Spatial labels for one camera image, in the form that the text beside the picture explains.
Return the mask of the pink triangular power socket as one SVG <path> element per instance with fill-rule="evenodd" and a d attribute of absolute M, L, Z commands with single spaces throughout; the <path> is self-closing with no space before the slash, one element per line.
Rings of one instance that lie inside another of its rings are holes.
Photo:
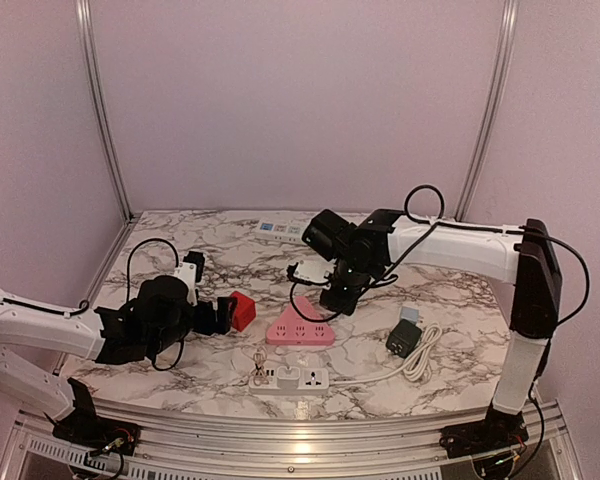
<path fill-rule="evenodd" d="M 289 305 L 268 328 L 265 341 L 275 346 L 330 346 L 335 341 L 335 332 L 327 323 L 303 319 Z"/>

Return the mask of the light blue charger plug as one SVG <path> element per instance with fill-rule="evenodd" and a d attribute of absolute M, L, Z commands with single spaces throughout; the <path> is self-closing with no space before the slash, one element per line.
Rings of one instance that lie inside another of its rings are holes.
<path fill-rule="evenodd" d="M 419 310 L 412 307 L 402 306 L 400 309 L 400 319 L 408 321 L 413 325 L 419 322 Z"/>

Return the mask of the dark green charger plug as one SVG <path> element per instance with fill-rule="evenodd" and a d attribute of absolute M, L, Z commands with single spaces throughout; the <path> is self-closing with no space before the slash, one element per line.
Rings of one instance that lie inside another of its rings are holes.
<path fill-rule="evenodd" d="M 391 330 L 386 340 L 386 348 L 392 354 L 406 359 L 416 348 L 422 330 L 414 323 L 401 319 Z"/>

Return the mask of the white charger plug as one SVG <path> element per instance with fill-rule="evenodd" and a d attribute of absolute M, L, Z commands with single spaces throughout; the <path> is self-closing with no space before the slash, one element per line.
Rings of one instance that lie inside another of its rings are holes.
<path fill-rule="evenodd" d="M 301 370 L 295 366 L 280 366 L 276 369 L 276 385 L 281 390 L 296 390 L 300 383 Z"/>

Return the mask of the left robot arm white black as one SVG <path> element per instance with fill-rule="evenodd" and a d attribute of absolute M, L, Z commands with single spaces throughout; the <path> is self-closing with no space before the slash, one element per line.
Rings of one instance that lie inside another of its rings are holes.
<path fill-rule="evenodd" d="M 102 365 L 155 363 L 191 333 L 227 333 L 236 304 L 233 297 L 201 301 L 195 288 L 171 275 L 143 282 L 137 296 L 117 309 L 83 305 L 63 311 L 0 290 L 0 392 L 36 407 L 82 443 L 99 444 L 106 423 L 97 416 L 88 388 L 76 379 L 51 375 L 10 346 L 65 353 Z"/>

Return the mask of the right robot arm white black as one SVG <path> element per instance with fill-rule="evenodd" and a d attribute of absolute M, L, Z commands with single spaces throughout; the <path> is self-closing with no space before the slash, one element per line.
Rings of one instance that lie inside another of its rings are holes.
<path fill-rule="evenodd" d="M 310 221 L 302 240 L 335 264 L 320 297 L 321 306 L 335 314 L 352 315 L 372 283 L 402 264 L 469 272 L 512 285 L 512 336 L 491 400 L 493 412 L 477 423 L 475 438 L 495 448 L 513 433 L 513 416 L 521 412 L 559 324 L 562 275 L 543 222 L 530 219 L 509 229 L 379 209 L 354 224 L 325 209 Z"/>

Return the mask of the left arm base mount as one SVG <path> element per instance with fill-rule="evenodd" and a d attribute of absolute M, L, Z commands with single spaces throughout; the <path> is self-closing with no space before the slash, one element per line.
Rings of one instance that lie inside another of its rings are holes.
<path fill-rule="evenodd" d="M 141 428 L 135 423 L 98 417 L 95 422 L 55 422 L 53 436 L 68 442 L 68 461 L 79 478 L 119 479 L 128 470 Z"/>

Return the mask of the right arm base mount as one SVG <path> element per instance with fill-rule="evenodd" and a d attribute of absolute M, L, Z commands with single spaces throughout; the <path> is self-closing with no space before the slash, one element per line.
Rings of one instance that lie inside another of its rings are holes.
<path fill-rule="evenodd" d="M 449 459 L 469 456 L 479 479 L 505 479 L 526 451 L 528 439 L 524 423 L 508 430 L 477 421 L 444 427 L 439 444 Z"/>

